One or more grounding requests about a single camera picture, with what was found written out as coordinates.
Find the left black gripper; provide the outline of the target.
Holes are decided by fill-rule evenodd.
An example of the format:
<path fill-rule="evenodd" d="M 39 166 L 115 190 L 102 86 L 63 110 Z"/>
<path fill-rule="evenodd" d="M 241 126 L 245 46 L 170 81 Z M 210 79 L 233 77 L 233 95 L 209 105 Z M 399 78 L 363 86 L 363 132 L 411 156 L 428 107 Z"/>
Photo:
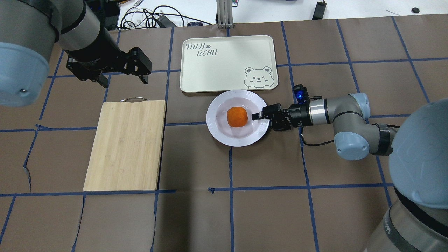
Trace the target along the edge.
<path fill-rule="evenodd" d="M 119 72 L 139 77 L 144 85 L 152 73 L 152 62 L 139 47 L 129 52 L 120 50 L 107 30 L 100 30 L 96 39 L 86 48 L 67 51 L 67 69 L 80 81 L 90 80 L 103 88 L 109 87 L 105 73 Z"/>

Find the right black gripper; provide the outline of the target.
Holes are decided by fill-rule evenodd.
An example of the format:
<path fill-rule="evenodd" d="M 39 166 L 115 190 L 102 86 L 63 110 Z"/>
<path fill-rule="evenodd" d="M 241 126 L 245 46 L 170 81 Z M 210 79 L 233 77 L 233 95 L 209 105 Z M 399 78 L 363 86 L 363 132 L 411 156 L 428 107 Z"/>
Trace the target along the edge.
<path fill-rule="evenodd" d="M 312 117 L 308 104 L 294 104 L 282 108 L 281 104 L 266 106 L 262 112 L 251 115 L 252 121 L 266 119 L 270 121 L 269 128 L 274 131 L 287 131 L 292 128 L 312 126 Z"/>

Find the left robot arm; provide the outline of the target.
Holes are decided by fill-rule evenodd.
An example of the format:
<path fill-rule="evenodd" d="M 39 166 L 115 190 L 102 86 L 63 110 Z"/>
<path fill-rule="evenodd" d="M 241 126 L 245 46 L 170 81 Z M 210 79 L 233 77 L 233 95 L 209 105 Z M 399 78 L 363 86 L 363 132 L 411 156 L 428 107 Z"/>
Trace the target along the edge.
<path fill-rule="evenodd" d="M 23 107 L 40 96 L 54 44 L 68 54 L 66 67 L 80 81 L 109 86 L 105 73 L 134 75 L 144 83 L 152 63 L 134 47 L 119 49 L 83 0 L 2 0 L 1 105 Z"/>

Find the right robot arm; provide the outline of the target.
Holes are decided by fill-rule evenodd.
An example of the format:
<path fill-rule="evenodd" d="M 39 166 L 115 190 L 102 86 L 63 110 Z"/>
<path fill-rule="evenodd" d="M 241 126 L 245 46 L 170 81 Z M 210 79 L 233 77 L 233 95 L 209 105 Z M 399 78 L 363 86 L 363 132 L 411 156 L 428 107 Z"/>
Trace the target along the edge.
<path fill-rule="evenodd" d="M 397 200 L 363 247 L 364 252 L 447 251 L 447 99 L 412 113 L 401 126 L 368 124 L 365 93 L 323 99 L 296 94 L 297 104 L 263 107 L 253 121 L 269 128 L 332 124 L 337 154 L 361 160 L 387 156 Z"/>

